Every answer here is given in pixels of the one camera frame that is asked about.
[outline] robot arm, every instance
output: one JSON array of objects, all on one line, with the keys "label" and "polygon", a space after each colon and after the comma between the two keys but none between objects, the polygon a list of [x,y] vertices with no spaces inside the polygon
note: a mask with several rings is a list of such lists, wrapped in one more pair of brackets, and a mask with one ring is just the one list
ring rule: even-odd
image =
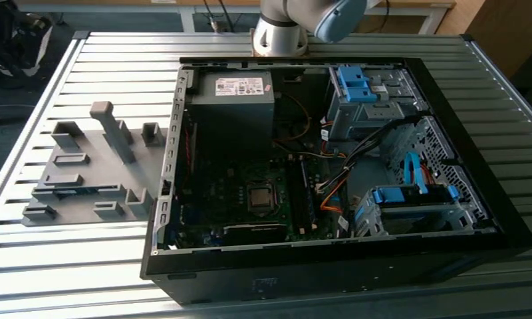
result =
[{"label": "robot arm", "polygon": [[325,43],[343,40],[367,10],[367,0],[262,0],[253,49],[262,56],[299,56],[305,30]]}]

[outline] yellow wire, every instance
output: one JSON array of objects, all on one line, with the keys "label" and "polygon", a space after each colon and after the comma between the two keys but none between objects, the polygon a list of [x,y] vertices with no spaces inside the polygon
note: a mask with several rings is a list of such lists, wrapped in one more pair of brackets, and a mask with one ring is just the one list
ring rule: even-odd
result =
[{"label": "yellow wire", "polygon": [[309,131],[311,118],[309,118],[308,110],[305,109],[305,107],[303,106],[303,104],[300,103],[300,101],[297,101],[297,99],[296,99],[293,96],[291,96],[291,95],[288,95],[288,94],[285,94],[285,93],[283,93],[283,95],[285,95],[288,98],[291,98],[291,99],[293,100],[293,102],[300,106],[300,108],[301,108],[301,110],[303,110],[303,114],[305,115],[305,117],[307,117],[307,119],[308,119],[308,123],[307,123],[307,125],[305,125],[305,128],[303,129],[303,132],[301,132],[299,135],[292,136],[291,138],[280,138],[280,139],[276,140],[276,141],[278,141],[278,142],[288,142],[288,141],[293,141],[293,140],[299,139],[299,138],[300,138],[301,136],[304,136],[305,133]]}]

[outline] wooden cabinet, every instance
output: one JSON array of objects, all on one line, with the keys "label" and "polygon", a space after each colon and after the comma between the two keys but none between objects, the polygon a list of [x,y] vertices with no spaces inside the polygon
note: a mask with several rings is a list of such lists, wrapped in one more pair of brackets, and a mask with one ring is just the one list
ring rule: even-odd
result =
[{"label": "wooden cabinet", "polygon": [[532,0],[456,0],[437,34],[472,35],[507,77],[532,54]]}]

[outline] wire bundle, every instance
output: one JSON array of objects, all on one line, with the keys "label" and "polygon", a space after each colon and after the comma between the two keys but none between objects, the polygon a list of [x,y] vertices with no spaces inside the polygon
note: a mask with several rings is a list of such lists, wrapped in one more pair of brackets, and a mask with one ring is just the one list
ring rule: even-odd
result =
[{"label": "wire bundle", "polygon": [[400,120],[393,120],[389,121],[383,127],[380,127],[376,131],[373,131],[356,145],[353,148],[353,151],[348,154],[345,157],[345,160],[343,161],[341,168],[339,173],[328,179],[324,183],[321,183],[317,186],[317,190],[323,191],[327,189],[331,185],[337,183],[335,187],[332,188],[329,194],[327,195],[324,201],[321,202],[321,209],[327,209],[325,205],[327,202],[329,201],[331,197],[333,196],[335,192],[339,190],[341,185],[344,184],[345,180],[348,179],[348,176],[351,174],[351,170],[353,169],[353,166],[356,165],[356,161],[363,156],[368,151],[371,151],[373,148],[377,147],[380,143],[381,137],[396,127],[404,124],[409,123],[416,123],[420,120],[421,116],[407,116],[405,118]]}]

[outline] case label sticker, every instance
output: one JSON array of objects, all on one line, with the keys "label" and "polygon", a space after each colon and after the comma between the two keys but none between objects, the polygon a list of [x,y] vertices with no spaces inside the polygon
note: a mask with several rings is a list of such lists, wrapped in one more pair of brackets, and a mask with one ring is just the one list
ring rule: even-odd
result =
[{"label": "case label sticker", "polygon": [[220,78],[214,81],[214,95],[264,95],[262,78]]},{"label": "case label sticker", "polygon": [[371,86],[372,92],[387,92],[387,87],[384,85],[373,85]]},{"label": "case label sticker", "polygon": [[329,131],[321,130],[321,139],[327,142],[329,141]]},{"label": "case label sticker", "polygon": [[343,229],[347,231],[348,230],[348,221],[347,221],[347,219],[343,218],[343,216],[339,216],[337,223],[343,227]]}]

